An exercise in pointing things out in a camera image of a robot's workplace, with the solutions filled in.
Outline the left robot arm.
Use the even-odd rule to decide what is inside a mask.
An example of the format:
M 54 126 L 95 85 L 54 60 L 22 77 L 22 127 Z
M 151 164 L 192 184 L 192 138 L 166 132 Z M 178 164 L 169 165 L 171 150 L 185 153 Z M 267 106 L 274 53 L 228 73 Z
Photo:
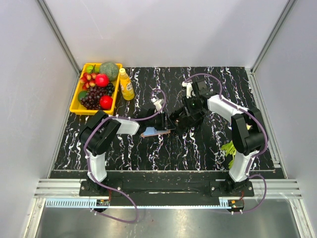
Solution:
M 168 114 L 151 107 L 141 110 L 134 118 L 110 116 L 99 110 L 89 118 L 80 132 L 80 141 L 88 163 L 88 177 L 92 180 L 90 190 L 97 196 L 107 191 L 105 153 L 119 134 L 143 137 L 170 133 L 175 130 Z

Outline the black card box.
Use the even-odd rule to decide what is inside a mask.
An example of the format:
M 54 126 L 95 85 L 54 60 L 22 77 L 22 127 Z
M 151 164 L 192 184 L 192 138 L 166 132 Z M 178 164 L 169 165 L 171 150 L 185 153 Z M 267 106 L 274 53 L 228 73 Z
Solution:
M 187 133 L 190 128 L 199 126 L 203 122 L 204 116 L 204 112 L 190 114 L 185 107 L 181 107 L 171 113 L 169 119 L 175 126 L 175 132 L 179 136 L 182 136 L 184 133 Z

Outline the pink leather card holder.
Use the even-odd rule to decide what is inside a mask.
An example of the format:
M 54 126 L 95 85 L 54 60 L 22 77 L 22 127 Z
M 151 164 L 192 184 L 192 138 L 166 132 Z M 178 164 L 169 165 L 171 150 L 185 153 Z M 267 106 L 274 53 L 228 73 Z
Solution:
M 171 133 L 171 130 L 156 130 L 154 127 L 147 127 L 146 130 L 141 134 L 142 138 L 156 136 L 156 135 L 164 135 Z

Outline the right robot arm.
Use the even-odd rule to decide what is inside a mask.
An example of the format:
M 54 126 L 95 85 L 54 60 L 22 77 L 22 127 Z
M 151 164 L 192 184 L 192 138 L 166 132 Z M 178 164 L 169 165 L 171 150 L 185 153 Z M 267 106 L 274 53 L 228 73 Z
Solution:
M 267 148 L 268 137 L 261 112 L 241 107 L 220 93 L 211 92 L 203 80 L 184 81 L 182 87 L 186 88 L 184 108 L 188 115 L 210 111 L 230 122 L 236 155 L 229 170 L 231 181 L 225 184 L 225 190 L 229 195 L 237 196 L 243 190 L 241 182 L 248 178 L 254 158 Z

